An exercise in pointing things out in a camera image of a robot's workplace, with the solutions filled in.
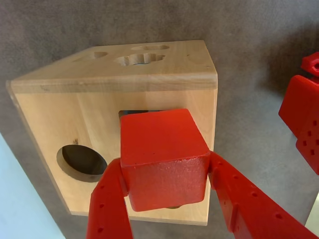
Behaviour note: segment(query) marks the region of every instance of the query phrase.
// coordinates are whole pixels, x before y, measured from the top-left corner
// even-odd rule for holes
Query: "gray fabric surface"
[[[67,239],[66,213],[5,81],[96,45],[203,39],[219,75],[215,151],[305,223],[319,183],[278,116],[301,58],[319,49],[318,0],[0,0],[0,132]],[[132,222],[136,239],[234,238],[215,192],[207,227]]]

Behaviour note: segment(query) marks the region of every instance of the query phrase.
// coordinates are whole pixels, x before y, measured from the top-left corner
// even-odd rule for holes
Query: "wooden box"
[[[217,73],[201,40],[92,47],[8,89],[74,215],[88,214],[106,163],[120,157],[123,112],[187,108],[213,149]],[[126,204],[133,220],[206,225],[209,195],[207,183],[200,203],[146,212],[134,212],[127,198]]]

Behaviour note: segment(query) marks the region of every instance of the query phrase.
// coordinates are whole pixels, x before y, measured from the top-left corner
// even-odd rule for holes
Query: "red plastic gripper arm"
[[[121,121],[121,159],[110,163],[92,193],[87,239],[132,239],[125,196],[136,211],[200,202],[207,175],[236,239],[318,239],[209,151],[188,110]]]
[[[319,52],[303,58],[302,68],[315,76],[290,80],[279,116],[297,137],[301,155],[319,175]]]

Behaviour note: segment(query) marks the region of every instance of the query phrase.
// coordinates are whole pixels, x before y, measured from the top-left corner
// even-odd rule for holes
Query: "light wood grain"
[[[119,57],[150,52],[165,57],[145,65],[118,63]],[[147,62],[145,57],[138,60]],[[96,183],[66,174],[57,153],[77,141],[107,163],[120,157],[119,111],[187,108],[213,149],[217,73],[203,41],[93,47],[19,77],[8,87],[56,188],[75,215],[88,214]],[[204,201],[178,209],[134,212],[128,198],[126,203],[131,219],[206,225],[209,194],[207,183]]]

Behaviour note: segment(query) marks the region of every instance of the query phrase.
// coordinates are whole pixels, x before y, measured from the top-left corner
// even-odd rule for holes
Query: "red cube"
[[[121,168],[134,211],[202,201],[209,157],[186,109],[121,117]]]

